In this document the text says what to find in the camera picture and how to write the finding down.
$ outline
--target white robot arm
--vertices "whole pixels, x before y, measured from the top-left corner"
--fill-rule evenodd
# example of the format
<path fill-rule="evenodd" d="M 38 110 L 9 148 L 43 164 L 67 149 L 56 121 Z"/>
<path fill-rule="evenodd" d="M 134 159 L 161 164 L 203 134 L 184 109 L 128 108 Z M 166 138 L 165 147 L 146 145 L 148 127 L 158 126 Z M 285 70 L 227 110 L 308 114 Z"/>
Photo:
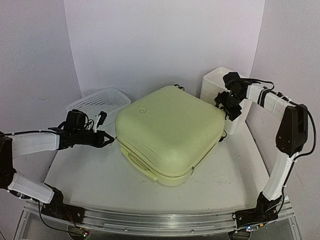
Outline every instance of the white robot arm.
<path fill-rule="evenodd" d="M 72 110 L 68 112 L 66 121 L 58 127 L 49 128 L 50 131 L 0 132 L 0 188 L 20 198 L 43 202 L 43 214 L 67 221 L 67 215 L 71 215 L 75 223 L 80 223 L 83 208 L 64 204 L 61 191 L 16 171 L 13 159 L 42 151 L 63 150 L 74 145 L 103 148 L 115 140 L 106 132 L 97 130 L 106 117 L 105 112 L 100 112 L 94 123 L 93 120 L 89 121 L 85 113 Z"/>
<path fill-rule="evenodd" d="M 263 81 L 251 78 L 240 78 L 237 72 L 230 72 L 223 77 L 229 91 L 219 93 L 214 99 L 216 106 L 223 109 L 226 118 L 231 121 L 241 114 L 240 102 L 248 99 L 264 109 L 281 122 L 276 135 L 277 158 L 269 181 L 259 194 L 255 208 L 234 213 L 238 229 L 252 229 L 251 226 L 265 224 L 278 218 L 284 202 L 284 188 L 297 158 L 311 154 L 316 147 L 316 127 L 314 120 L 303 104 L 296 104 L 273 88 L 261 87 Z M 310 117 L 314 143 L 309 153 L 300 154 L 308 139 L 308 116 Z"/>

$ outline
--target suitcase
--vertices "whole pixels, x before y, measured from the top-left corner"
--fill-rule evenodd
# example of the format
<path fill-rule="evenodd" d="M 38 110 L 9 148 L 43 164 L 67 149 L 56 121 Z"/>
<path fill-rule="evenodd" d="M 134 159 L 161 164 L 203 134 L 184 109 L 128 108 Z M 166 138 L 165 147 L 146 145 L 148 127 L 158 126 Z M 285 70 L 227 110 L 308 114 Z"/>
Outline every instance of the suitcase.
<path fill-rule="evenodd" d="M 121 151 L 166 186 L 182 184 L 219 142 L 226 114 L 175 86 L 125 106 L 115 120 Z"/>

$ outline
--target white wall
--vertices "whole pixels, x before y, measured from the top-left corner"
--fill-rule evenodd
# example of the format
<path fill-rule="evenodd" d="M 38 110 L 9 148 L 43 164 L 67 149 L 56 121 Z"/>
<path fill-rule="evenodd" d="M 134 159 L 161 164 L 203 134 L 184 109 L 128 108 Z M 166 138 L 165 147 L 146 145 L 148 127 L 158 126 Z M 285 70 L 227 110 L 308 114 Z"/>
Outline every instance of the white wall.
<path fill-rule="evenodd" d="M 178 83 L 199 94 L 218 66 L 250 74 L 264 0 L 65 0 L 84 96 L 116 87 L 131 100 Z"/>
<path fill-rule="evenodd" d="M 304 103 L 320 126 L 320 2 L 312 0 L 267 0 L 251 77 L 274 81 L 276 90 L 297 103 Z M 270 166 L 275 160 L 275 136 L 279 123 L 270 114 L 252 106 L 248 122 Z M 305 151 L 311 149 L 312 132 Z M 303 239 L 319 239 L 320 148 L 300 158 L 288 181 Z"/>
<path fill-rule="evenodd" d="M 0 2 L 0 131 L 55 127 L 81 97 L 63 0 Z M 21 157 L 14 167 L 43 180 L 54 152 Z M 0 229 L 11 239 L 23 200 L 0 189 Z"/>

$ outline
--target white container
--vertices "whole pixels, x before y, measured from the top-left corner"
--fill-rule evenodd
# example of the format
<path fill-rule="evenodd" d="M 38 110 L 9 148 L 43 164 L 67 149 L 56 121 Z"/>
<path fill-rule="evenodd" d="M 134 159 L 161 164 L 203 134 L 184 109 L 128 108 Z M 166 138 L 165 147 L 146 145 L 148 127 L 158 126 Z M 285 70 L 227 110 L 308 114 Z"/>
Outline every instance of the white container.
<path fill-rule="evenodd" d="M 218 93 L 228 91 L 225 87 L 223 77 L 229 72 L 235 72 L 235 71 L 225 68 L 223 66 L 219 66 L 212 72 L 205 75 L 202 81 L 200 99 L 207 103 L 216 105 L 215 98 L 218 96 Z M 234 134 L 235 130 L 239 126 L 245 123 L 251 104 L 252 104 L 251 101 L 247 99 L 243 100 L 240 103 L 240 106 L 242 107 L 242 110 L 241 110 L 242 114 L 234 121 L 227 120 L 225 122 L 224 130 L 228 134 Z"/>
<path fill-rule="evenodd" d="M 224 134 L 225 112 L 167 86 L 124 107 L 115 132 L 126 158 L 166 186 L 182 184 Z"/>
<path fill-rule="evenodd" d="M 98 129 L 112 124 L 116 120 L 117 113 L 121 108 L 130 104 L 130 99 L 114 87 L 108 87 L 101 91 L 90 94 L 78 101 L 69 104 L 67 111 L 77 109 L 86 113 L 89 119 L 95 120 L 101 111 L 107 113 L 104 123 Z"/>

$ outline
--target basket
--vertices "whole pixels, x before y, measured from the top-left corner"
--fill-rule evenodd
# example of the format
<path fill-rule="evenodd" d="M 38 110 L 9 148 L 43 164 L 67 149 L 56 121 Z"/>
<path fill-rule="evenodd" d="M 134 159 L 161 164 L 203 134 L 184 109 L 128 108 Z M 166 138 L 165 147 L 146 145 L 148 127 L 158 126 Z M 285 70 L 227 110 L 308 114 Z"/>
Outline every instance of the basket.
<path fill-rule="evenodd" d="M 112 124 L 116 120 L 119 110 L 131 103 L 130 99 L 114 87 L 108 87 L 96 93 L 90 94 L 78 101 L 69 104 L 67 111 L 77 109 L 86 113 L 89 119 L 96 120 L 96 115 L 101 111 L 107 113 L 104 123 L 98 129 Z"/>

